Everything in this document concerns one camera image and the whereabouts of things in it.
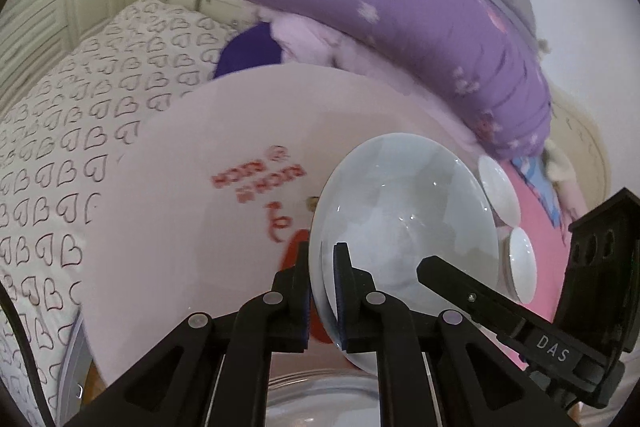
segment bed headboard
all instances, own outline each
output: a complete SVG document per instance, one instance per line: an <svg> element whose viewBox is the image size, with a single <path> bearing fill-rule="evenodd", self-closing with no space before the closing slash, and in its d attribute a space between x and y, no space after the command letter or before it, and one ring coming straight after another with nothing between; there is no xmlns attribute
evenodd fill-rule
<svg viewBox="0 0 640 427"><path fill-rule="evenodd" d="M551 139L569 156L587 206L602 203L611 189L611 167L598 126L573 98L551 84Z"/></svg>

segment small white dish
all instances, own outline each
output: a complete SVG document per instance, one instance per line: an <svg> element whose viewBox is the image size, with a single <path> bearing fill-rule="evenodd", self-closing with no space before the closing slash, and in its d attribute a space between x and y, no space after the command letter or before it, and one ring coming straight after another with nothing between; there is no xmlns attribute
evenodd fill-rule
<svg viewBox="0 0 640 427"><path fill-rule="evenodd" d="M507 285L522 304L529 304L536 294L538 266L529 236L523 229L513 229L508 240Z"/></svg>
<svg viewBox="0 0 640 427"><path fill-rule="evenodd" d="M490 156L480 156L478 175L484 193L498 217L512 229L520 225L520 202L516 189L500 164Z"/></svg>
<svg viewBox="0 0 640 427"><path fill-rule="evenodd" d="M319 317L336 343L333 250L340 242L378 290L418 312L454 308L418 282L424 257L440 256L492 289L497 284L498 241L482 187L452 152L422 136L394 133L364 142L322 190L311 226L309 274ZM374 353L348 359L377 372Z"/></svg>

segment purple blanket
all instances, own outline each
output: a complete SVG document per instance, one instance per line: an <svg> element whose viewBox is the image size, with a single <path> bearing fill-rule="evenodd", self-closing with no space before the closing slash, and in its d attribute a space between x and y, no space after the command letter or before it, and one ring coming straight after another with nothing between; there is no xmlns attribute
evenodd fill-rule
<svg viewBox="0 0 640 427"><path fill-rule="evenodd" d="M542 153L550 93L535 54L488 0L249 0L371 45L446 100L490 153Z"/></svg>

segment pink plate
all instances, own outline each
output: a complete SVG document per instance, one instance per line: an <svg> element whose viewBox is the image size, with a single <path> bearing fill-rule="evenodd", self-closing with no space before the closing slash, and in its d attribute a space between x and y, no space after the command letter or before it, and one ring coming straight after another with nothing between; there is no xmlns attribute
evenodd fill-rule
<svg viewBox="0 0 640 427"><path fill-rule="evenodd" d="M409 97L302 64L225 76L151 119L89 226L82 313L106 383L189 314L228 314L268 291L310 227L308 198L354 147L391 132L468 161ZM345 364L337 349L318 353L311 366Z"/></svg>

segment white fabric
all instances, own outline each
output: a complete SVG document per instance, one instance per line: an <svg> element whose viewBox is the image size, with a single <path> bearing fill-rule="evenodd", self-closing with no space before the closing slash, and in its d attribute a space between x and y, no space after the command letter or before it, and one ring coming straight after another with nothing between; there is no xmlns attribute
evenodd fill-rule
<svg viewBox="0 0 640 427"><path fill-rule="evenodd" d="M577 180L571 160L550 138L545 141L545 152L542 157L545 161L546 176L550 181L559 183Z"/></svg>
<svg viewBox="0 0 640 427"><path fill-rule="evenodd" d="M86 227L102 182L149 117L209 78L235 34L200 13L139 0L83 41L0 124L0 280L54 417L82 258L91 255ZM3 314L0 328L0 378L28 421L42 425Z"/></svg>

